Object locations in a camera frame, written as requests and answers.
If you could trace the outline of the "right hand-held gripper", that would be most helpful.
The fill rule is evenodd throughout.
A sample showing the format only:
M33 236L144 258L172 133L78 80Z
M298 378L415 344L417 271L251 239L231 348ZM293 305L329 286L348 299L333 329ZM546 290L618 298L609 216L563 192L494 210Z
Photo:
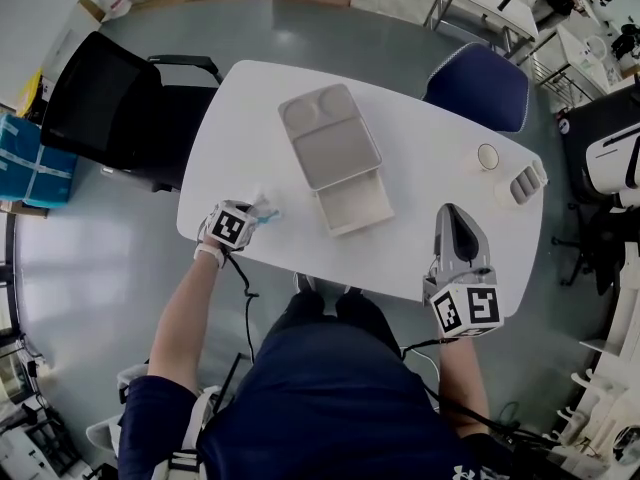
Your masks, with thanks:
M453 203L437 212L434 254L438 274L457 274L441 280L423 277L423 305L433 310L441 336L473 338L502 327L488 239L475 219Z

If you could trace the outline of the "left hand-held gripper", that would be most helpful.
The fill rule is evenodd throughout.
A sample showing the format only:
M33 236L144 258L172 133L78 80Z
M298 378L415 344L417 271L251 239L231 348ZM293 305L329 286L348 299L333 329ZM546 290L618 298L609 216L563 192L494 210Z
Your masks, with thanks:
M253 205L224 200L201 223L197 241L209 237L230 251L240 251L249 244L258 224Z

